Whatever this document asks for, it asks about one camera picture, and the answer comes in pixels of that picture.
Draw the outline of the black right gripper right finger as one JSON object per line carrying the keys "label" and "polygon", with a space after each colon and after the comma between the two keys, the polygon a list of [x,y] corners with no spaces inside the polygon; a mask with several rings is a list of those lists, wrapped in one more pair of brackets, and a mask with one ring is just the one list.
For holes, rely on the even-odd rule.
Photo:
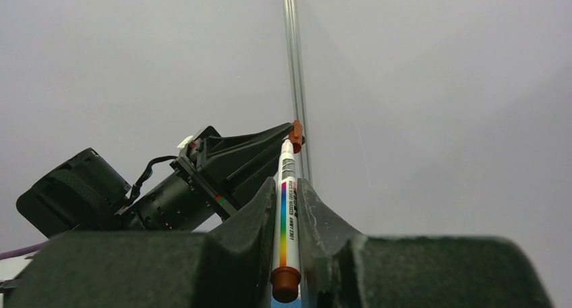
{"label": "black right gripper right finger", "polygon": [[551,307],[531,261],[502,237],[361,233],[297,182],[303,307]]}

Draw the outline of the brown marker cap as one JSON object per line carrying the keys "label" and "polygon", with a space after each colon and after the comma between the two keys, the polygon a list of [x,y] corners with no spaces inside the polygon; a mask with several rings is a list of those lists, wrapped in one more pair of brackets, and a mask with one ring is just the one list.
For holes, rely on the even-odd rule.
{"label": "brown marker cap", "polygon": [[304,144],[303,126],[299,120],[295,120],[292,125],[293,128],[289,133],[289,140],[293,145],[293,153],[298,154],[301,152]]}

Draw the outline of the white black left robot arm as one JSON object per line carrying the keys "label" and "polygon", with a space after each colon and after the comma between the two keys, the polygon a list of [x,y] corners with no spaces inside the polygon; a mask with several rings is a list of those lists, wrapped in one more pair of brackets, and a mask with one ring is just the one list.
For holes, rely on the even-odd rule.
{"label": "white black left robot arm", "polygon": [[133,184],[87,148],[39,179],[16,208],[48,238],[71,230],[192,231],[246,206],[277,173],[286,140],[301,150],[299,121],[231,137],[208,126],[182,141],[178,154],[150,160]]}

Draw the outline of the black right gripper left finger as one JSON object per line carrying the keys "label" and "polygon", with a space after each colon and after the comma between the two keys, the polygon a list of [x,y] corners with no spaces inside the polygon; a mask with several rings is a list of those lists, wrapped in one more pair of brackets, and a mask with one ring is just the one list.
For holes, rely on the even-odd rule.
{"label": "black right gripper left finger", "polygon": [[208,233],[74,232],[24,269],[7,307],[269,307],[275,182]]}

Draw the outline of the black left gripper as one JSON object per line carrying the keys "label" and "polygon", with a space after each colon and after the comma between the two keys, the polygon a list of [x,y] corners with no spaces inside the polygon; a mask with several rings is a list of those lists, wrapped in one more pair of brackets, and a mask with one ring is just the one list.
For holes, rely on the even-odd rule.
{"label": "black left gripper", "polygon": [[172,163],[185,191],[177,209],[185,222],[236,214],[278,170],[281,145],[292,123],[247,135],[223,136],[213,126],[200,129]]}

